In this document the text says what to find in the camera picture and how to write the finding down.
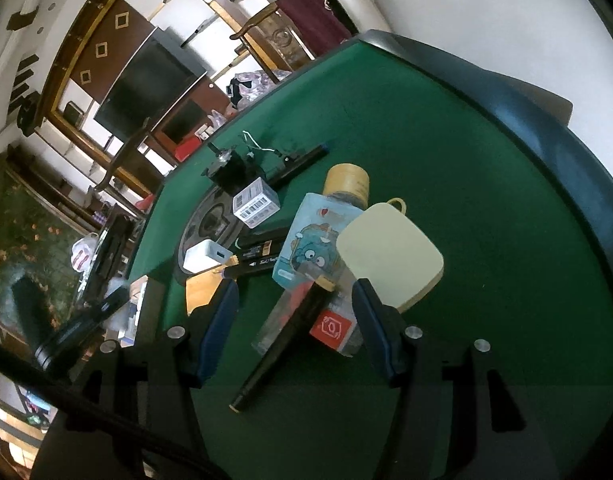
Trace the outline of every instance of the diamond pattern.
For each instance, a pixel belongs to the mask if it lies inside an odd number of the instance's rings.
[[[107,57],[108,55],[109,45],[106,41],[95,45],[95,57]]]
[[[82,70],[80,72],[80,83],[83,85],[87,85],[91,82],[91,71],[90,70]]]
[[[115,28],[128,27],[128,12],[115,15]]]

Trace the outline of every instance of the white box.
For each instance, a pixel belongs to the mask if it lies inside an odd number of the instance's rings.
[[[233,198],[233,212],[250,229],[280,210],[278,194],[258,177]]]
[[[213,240],[203,240],[189,248],[184,255],[184,268],[193,274],[224,265],[233,256],[228,249],[224,249]]]

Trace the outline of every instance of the green felt table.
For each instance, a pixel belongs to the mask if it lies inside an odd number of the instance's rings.
[[[356,43],[280,87],[228,126],[262,145],[331,153],[280,193],[269,224],[291,218],[327,170],[368,171],[371,202],[399,196],[435,243],[445,273],[407,322],[468,345],[490,341],[500,367],[526,384],[558,466],[568,471],[613,410],[613,299],[593,245],[567,203],[507,133],[449,89],[396,57]],[[132,266],[169,285],[161,328],[186,316],[171,261],[210,186],[202,149],[164,187]],[[278,163],[273,155],[266,169]],[[362,349],[342,357],[315,340],[291,355],[264,394],[236,415],[228,404],[256,364],[250,343],[282,290],[240,280],[242,307],[216,375],[194,393],[208,452],[234,479],[369,479],[397,392]]]

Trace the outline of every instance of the maroon cloth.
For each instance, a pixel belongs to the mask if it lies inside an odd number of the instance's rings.
[[[304,44],[320,57],[350,39],[327,0],[278,0],[278,7],[296,24]]]

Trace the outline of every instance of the white charger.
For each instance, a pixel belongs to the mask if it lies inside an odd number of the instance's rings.
[[[184,268],[193,274],[224,265],[233,253],[213,240],[202,240],[184,255]]]

